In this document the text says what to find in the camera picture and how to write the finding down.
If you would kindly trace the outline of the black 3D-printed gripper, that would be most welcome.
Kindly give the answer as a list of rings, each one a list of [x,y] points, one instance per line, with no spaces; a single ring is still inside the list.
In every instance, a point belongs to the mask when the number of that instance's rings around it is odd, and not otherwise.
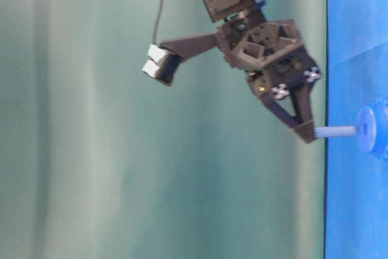
[[[229,21],[215,37],[229,65],[245,71],[255,97],[306,144],[316,140],[310,92],[321,75],[294,20]],[[295,116],[277,103],[287,97]]]

